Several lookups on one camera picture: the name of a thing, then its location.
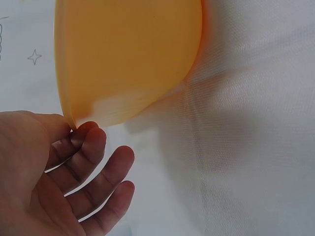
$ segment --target orange plastic bowl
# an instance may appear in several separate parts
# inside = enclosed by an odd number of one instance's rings
[[[122,123],[178,85],[201,31],[201,0],[57,0],[56,74],[71,127]]]

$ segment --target white fabric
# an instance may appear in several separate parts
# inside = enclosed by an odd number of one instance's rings
[[[60,113],[54,4],[21,2],[0,0],[0,18],[10,15],[0,20],[0,110]],[[107,128],[107,154],[136,153],[135,197],[111,235],[314,235],[315,1],[205,0],[204,9],[212,37],[188,81]]]

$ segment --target palm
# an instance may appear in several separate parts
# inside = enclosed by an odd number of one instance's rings
[[[29,161],[22,166],[29,168],[31,173],[23,178],[29,188],[20,191],[21,201],[25,200],[27,204],[29,225],[48,236],[103,236],[108,233],[125,214],[133,195],[133,184],[128,181],[121,183],[133,163],[133,152],[128,147],[118,148],[90,183],[65,197],[66,193],[79,187],[102,160],[106,135],[93,122],[85,123],[70,133],[60,116],[43,119],[26,114],[44,127],[33,127],[33,133],[29,134],[34,143],[40,143],[35,150],[39,155],[31,151],[34,147],[18,144],[24,148],[25,156],[29,155]],[[51,126],[52,122],[47,122],[47,119],[54,119],[55,125]],[[96,210],[113,191],[98,213],[78,222]]]

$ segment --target skin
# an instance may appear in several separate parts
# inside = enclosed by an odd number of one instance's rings
[[[103,236],[110,232],[134,193],[133,183],[122,182],[134,161],[129,147],[119,147],[90,183],[64,196],[100,163],[105,143],[104,131],[94,122],[71,132],[59,115],[0,113],[0,236]],[[78,222],[108,197],[99,212]]]

